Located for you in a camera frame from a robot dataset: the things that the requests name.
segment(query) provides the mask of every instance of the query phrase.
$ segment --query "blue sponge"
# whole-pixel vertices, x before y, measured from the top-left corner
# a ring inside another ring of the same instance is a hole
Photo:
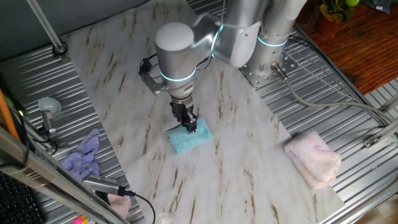
[[[195,133],[190,133],[185,127],[180,125],[168,130],[167,134],[177,154],[193,149],[213,138],[211,131],[202,117],[197,119],[197,131]]]

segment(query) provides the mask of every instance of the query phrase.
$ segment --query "silver pipe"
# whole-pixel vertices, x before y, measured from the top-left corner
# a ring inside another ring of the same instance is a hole
[[[55,31],[52,29],[50,22],[47,20],[46,16],[44,15],[37,1],[36,0],[26,0],[26,1],[29,4],[29,6],[32,8],[33,12],[35,13],[41,25],[43,26],[52,44],[55,46],[55,49],[59,53],[62,53],[65,49],[63,48],[61,40],[59,39]]]

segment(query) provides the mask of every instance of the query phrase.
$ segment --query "blue led ring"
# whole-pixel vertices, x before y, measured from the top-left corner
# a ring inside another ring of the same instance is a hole
[[[221,33],[221,31],[224,29],[224,25],[221,25],[220,26],[220,30],[218,30],[217,31],[217,33],[214,35],[214,37],[213,37],[213,41],[212,41],[212,43],[211,43],[211,48],[210,48],[210,52],[211,52],[211,56],[212,57],[214,57],[214,54],[213,54],[213,50],[214,50],[214,47],[216,46],[216,42],[217,42],[217,38],[218,38],[218,36],[219,36],[219,33]]]
[[[283,44],[275,44],[275,45],[274,45],[274,44],[267,44],[267,43],[265,43],[263,40],[260,39],[260,37],[257,37],[257,39],[259,39],[260,42],[261,42],[262,44],[267,45],[267,46],[270,46],[270,47],[280,47],[280,46],[286,44],[286,42],[287,42],[287,40],[286,40]]]
[[[165,79],[168,80],[168,81],[171,81],[171,82],[182,82],[182,81],[185,81],[185,80],[191,78],[191,77],[195,74],[196,71],[197,71],[197,68],[195,67],[195,69],[193,70],[193,72],[192,72],[191,75],[189,75],[189,76],[187,76],[187,77],[185,77],[185,78],[181,78],[181,79],[169,78],[169,77],[165,76],[165,75],[162,73],[162,71],[160,71],[160,74],[163,76],[163,78],[165,78]]]

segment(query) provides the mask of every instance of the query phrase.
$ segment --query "purple cloth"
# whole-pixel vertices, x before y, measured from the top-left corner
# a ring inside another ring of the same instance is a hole
[[[94,153],[100,146],[100,131],[93,129],[62,163],[77,179],[83,180],[87,175],[98,175],[100,168],[94,160]]]

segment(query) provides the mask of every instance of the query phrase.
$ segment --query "gray cable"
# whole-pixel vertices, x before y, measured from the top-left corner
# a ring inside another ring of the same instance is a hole
[[[294,51],[296,54],[299,54],[300,56],[305,57],[309,62],[312,62],[312,60],[311,60],[310,58],[308,58],[308,57],[305,56],[305,55],[300,54],[300,52],[297,52],[297,51],[293,50],[293,49],[291,48],[291,46],[289,47],[289,49],[292,50],[292,51]],[[325,83],[326,85],[328,85],[328,86],[330,86],[331,88],[333,88],[334,90],[336,90],[336,91],[337,91],[338,93],[340,93],[341,95],[343,95],[343,96],[345,96],[345,97],[348,97],[348,98],[350,98],[351,100],[357,101],[358,103],[361,103],[361,102],[359,102],[357,99],[355,99],[355,98],[353,98],[353,97],[351,97],[351,96],[349,96],[349,95],[346,95],[346,94],[344,94],[343,92],[337,90],[334,86],[332,86],[331,84],[327,83],[327,82],[324,81],[323,79],[319,78],[318,75],[316,75],[316,74],[312,73],[311,71],[309,71],[308,69],[306,69],[301,63],[299,63],[296,59],[294,59],[294,58],[293,58],[290,54],[288,54],[285,50],[284,50],[284,53],[285,53],[286,55],[288,55],[294,62],[296,62],[296,63],[297,63],[300,67],[302,67],[304,70],[306,70],[306,71],[309,72],[311,75],[313,75],[314,77],[316,77],[317,79],[319,79],[320,81],[322,81],[323,83]],[[320,66],[317,65],[316,63],[313,63],[313,64],[316,65],[319,69],[321,69],[323,73],[327,74],[332,80],[334,80],[343,90],[345,90],[345,87],[342,86],[342,85],[340,85],[340,83],[339,83],[337,80],[335,80],[330,74],[328,74],[322,67],[320,67]],[[375,112],[373,112],[373,111],[370,111],[370,113],[374,114],[377,118],[379,118],[380,120],[382,120],[382,119],[380,118],[380,116],[379,116],[377,113],[375,113]]]
[[[309,103],[303,99],[301,99],[301,97],[298,96],[298,94],[294,91],[292,85],[290,84],[290,82],[288,80],[285,80],[285,83],[287,85],[287,87],[289,88],[289,90],[292,92],[292,95],[302,104],[307,105],[307,106],[312,106],[312,107],[316,107],[316,108],[321,108],[321,107],[329,107],[329,106],[358,106],[360,108],[364,108],[370,111],[375,112],[376,114],[386,118],[390,123],[394,122],[394,119],[392,119],[390,116],[388,116],[387,114],[385,114],[384,112],[373,108],[372,106],[368,106],[362,103],[355,103],[355,102],[336,102],[336,103]]]

